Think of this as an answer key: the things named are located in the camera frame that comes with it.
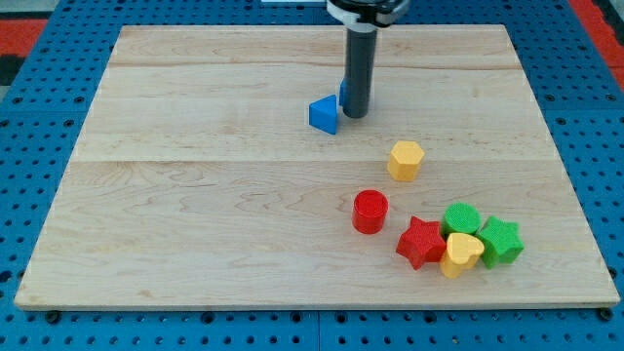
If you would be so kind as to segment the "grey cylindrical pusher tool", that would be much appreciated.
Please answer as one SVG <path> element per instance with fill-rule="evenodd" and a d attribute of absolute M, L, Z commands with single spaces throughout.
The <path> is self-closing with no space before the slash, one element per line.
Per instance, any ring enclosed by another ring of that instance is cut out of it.
<path fill-rule="evenodd" d="M 369 112 L 377 31 L 347 30 L 342 107 L 350 118 Z"/>

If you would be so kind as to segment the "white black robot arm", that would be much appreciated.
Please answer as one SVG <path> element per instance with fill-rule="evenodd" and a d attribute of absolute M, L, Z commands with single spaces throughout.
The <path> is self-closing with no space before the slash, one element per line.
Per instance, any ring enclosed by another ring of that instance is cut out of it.
<path fill-rule="evenodd" d="M 377 30 L 394 24 L 410 0 L 327 0 L 327 11 L 346 27 L 343 113 L 363 118 L 369 112 Z"/>

